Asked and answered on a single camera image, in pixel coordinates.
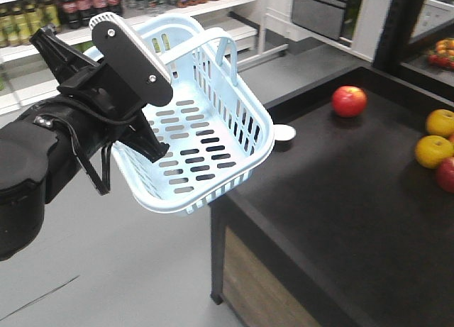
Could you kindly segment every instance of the black cable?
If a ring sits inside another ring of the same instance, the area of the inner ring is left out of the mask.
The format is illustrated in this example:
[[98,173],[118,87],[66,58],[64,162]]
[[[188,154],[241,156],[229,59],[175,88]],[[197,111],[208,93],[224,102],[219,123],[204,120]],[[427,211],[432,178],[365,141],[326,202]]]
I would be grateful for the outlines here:
[[113,143],[109,141],[101,150],[102,182],[111,191],[111,150]]
[[103,123],[107,123],[109,125],[113,126],[123,126],[123,125],[130,125],[134,120],[136,116],[132,116],[127,120],[113,120],[110,118],[107,118],[105,116],[102,116],[101,114],[93,111],[91,108],[89,108],[87,105],[81,104],[80,102],[76,100],[72,100],[71,98],[68,99],[63,99],[63,98],[54,98],[54,99],[46,99],[41,101],[40,103],[36,104],[35,106],[37,108],[41,107],[44,104],[64,104],[68,106],[75,107],[76,109],[79,109],[80,111],[84,112],[85,114],[88,114],[89,116],[92,116],[99,121]]
[[[63,119],[59,116],[56,116],[53,113],[42,113],[41,116],[47,116],[47,117],[53,118],[53,121],[61,123],[69,131],[70,137],[71,137],[72,152],[74,153],[76,158],[79,160],[80,165],[84,168],[87,175],[93,181],[94,187],[96,188],[96,190],[98,190],[98,193],[102,196],[105,194],[108,194],[110,191],[110,184],[105,184],[104,181],[101,180],[101,178],[97,174],[93,165],[90,163],[89,158],[87,157],[87,154],[82,149],[80,142],[79,142],[79,138],[77,137],[77,133],[76,133],[75,129],[72,127],[72,125],[65,119]],[[105,155],[110,156],[110,149],[108,149],[108,151],[106,151]],[[104,169],[105,166],[110,166],[110,162],[103,160],[102,165],[103,165],[103,170],[102,170],[103,179],[107,180],[110,183],[110,169],[109,170]]]

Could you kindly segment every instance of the light blue basket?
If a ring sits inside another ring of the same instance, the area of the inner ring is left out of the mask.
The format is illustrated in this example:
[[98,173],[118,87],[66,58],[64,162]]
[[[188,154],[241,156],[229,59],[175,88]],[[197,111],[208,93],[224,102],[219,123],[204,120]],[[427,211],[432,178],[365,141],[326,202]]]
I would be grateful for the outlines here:
[[[113,156],[141,205],[190,214],[244,182],[266,159],[274,145],[272,120],[238,75],[236,45],[224,30],[205,31],[180,14],[157,16],[135,30],[172,78],[171,102],[143,109],[170,149],[151,163],[117,142]],[[231,63],[224,57],[227,45]],[[86,54],[102,56],[96,48]]]

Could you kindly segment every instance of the screw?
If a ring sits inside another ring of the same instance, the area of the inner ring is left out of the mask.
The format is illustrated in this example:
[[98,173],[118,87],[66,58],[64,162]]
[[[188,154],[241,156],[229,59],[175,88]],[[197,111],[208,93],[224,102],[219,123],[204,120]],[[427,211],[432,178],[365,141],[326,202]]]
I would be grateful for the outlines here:
[[33,122],[41,127],[52,128],[52,121],[45,120],[42,116],[36,116]]

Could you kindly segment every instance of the red apple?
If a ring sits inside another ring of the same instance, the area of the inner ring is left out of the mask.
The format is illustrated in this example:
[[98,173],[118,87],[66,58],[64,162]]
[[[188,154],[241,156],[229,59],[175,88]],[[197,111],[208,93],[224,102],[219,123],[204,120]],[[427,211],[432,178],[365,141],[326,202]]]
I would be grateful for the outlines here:
[[364,111],[367,104],[367,96],[361,88],[342,86],[333,93],[331,103],[338,116],[352,118]]
[[443,190],[454,193],[454,157],[446,158],[441,162],[435,177]]

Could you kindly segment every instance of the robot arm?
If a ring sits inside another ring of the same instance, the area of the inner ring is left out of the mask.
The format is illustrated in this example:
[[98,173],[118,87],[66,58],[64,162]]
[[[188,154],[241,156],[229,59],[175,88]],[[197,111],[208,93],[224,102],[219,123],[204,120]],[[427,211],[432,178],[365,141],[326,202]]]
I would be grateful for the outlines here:
[[[110,149],[116,140],[151,162],[169,148],[157,141],[141,111],[172,99],[165,66],[120,17],[103,13],[90,28],[104,55],[101,63],[56,38],[48,27],[31,38],[60,83],[60,94],[0,129],[0,260],[37,236],[45,204],[81,168],[100,194],[109,192]],[[99,149],[101,177],[89,161]]]

